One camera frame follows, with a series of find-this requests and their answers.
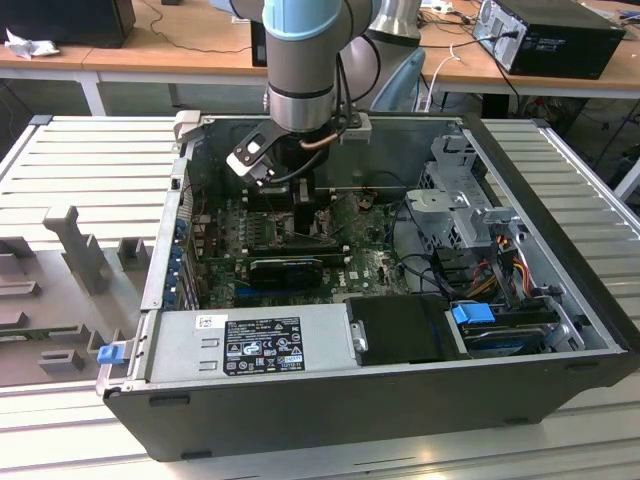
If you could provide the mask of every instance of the blue release latch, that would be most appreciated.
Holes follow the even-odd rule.
[[[453,318],[456,323],[466,323],[472,325],[474,323],[494,323],[494,317],[491,307],[488,303],[461,303],[453,310]]]
[[[124,345],[105,345],[98,350],[99,365],[124,363]]]

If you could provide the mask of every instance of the white cable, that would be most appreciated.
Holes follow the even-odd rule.
[[[433,78],[431,79],[431,86],[429,87],[429,93],[427,94],[427,105],[424,107],[425,113],[429,113],[429,109],[431,108],[431,102],[433,101],[433,87],[436,83],[436,78],[438,78],[438,73],[440,72],[440,69],[449,60],[454,60],[454,59],[460,61],[460,57],[457,57],[455,55],[449,56],[440,62],[440,65],[438,65],[438,68],[436,68],[436,71],[433,73]]]
[[[500,37],[496,37],[494,35],[490,35],[488,37],[484,37],[484,38],[478,38],[475,42],[473,43],[480,43],[480,42],[484,42],[485,40],[497,40]],[[427,104],[424,108],[425,113],[429,113],[429,109],[431,108],[431,103],[433,101],[433,87],[436,84],[436,78],[438,78],[438,73],[440,73],[440,69],[442,67],[444,67],[444,65],[449,61],[449,60],[457,60],[459,62],[462,61],[462,58],[460,58],[459,56],[457,56],[454,52],[453,49],[456,47],[460,47],[463,45],[472,45],[471,43],[452,43],[451,45],[449,45],[449,53],[450,55],[445,58],[444,60],[442,60],[440,62],[440,65],[438,65],[438,68],[436,68],[436,71],[433,72],[433,78],[431,79],[431,86],[429,87],[429,92],[427,93]]]

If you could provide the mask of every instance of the power supply label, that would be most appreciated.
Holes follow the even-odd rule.
[[[223,371],[229,376],[304,370],[300,318],[226,322]]]

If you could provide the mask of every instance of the wooden desk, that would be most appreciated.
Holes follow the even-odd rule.
[[[124,48],[107,50],[62,47],[62,55],[31,61],[0,49],[0,77],[77,81],[94,115],[105,115],[100,82],[143,82],[166,84],[264,85],[266,69],[251,65],[250,49],[240,53],[202,53],[176,48],[151,31],[159,18],[146,3],[162,13],[156,31],[172,42],[203,50],[241,50],[250,47],[250,28],[233,24],[230,17],[212,8],[207,0],[183,0],[179,6],[163,6],[160,0],[133,0],[137,22]],[[628,8],[623,4],[587,0],[603,10]],[[477,7],[468,0],[454,0],[464,13]],[[471,37],[454,25],[429,25],[423,29],[422,43],[444,45],[463,43]],[[461,47],[461,62],[450,61],[440,71],[436,90],[468,93],[509,94],[491,57],[479,45]],[[448,49],[427,49],[423,73],[431,79]],[[623,41],[599,80],[547,77],[510,77],[522,95],[549,95],[586,98],[640,97],[640,40]]]
[[[621,3],[588,1],[602,10],[632,9]],[[455,7],[465,14],[475,14],[478,9],[472,2],[454,0]],[[455,17],[443,18],[457,20]],[[428,25],[422,30],[423,45],[464,43],[472,38],[455,25]],[[508,93],[510,90],[489,54],[478,44],[461,47],[455,53],[462,58],[447,62],[438,73],[436,88],[443,91],[475,93]],[[440,62],[449,56],[445,48],[427,49],[423,73],[431,79]],[[509,80],[523,95],[550,95],[575,97],[640,97],[640,40],[623,40],[598,80],[571,78],[509,76]]]
[[[151,30],[177,45],[201,50],[239,53],[198,52],[176,48]],[[207,0],[184,0],[179,6],[165,6],[160,0],[133,0],[136,24],[121,49],[93,49],[84,59],[87,70],[155,73],[263,75],[266,69],[251,65],[251,33],[248,24],[233,24],[231,17],[211,7]]]

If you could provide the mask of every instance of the barcode sticker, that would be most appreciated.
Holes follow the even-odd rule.
[[[224,328],[228,315],[196,315],[196,328]]]

